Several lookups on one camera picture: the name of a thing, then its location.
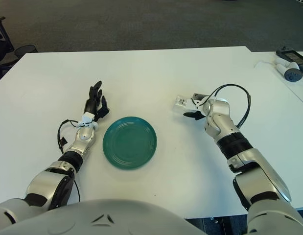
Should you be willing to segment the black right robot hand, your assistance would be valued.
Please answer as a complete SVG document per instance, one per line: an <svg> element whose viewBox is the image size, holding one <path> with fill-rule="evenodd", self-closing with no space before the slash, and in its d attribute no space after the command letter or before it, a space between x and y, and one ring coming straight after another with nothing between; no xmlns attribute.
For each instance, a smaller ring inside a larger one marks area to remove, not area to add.
<svg viewBox="0 0 303 235"><path fill-rule="evenodd" d="M208 112L204 110L204 106L209 100L214 98L213 95L194 94L192 98L183 99L185 112L183 116L193 118L195 120L203 119L207 116Z"/></svg>

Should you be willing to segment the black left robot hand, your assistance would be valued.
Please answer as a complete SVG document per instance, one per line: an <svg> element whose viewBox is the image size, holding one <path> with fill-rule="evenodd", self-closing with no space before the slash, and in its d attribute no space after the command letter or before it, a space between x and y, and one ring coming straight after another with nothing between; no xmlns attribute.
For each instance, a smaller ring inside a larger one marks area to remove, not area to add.
<svg viewBox="0 0 303 235"><path fill-rule="evenodd" d="M102 81L98 81L90 87L89 98L86 100L82 120L78 123L79 127L87 126L97 128L97 121L104 118L110 111L105 96L101 90Z"/></svg>

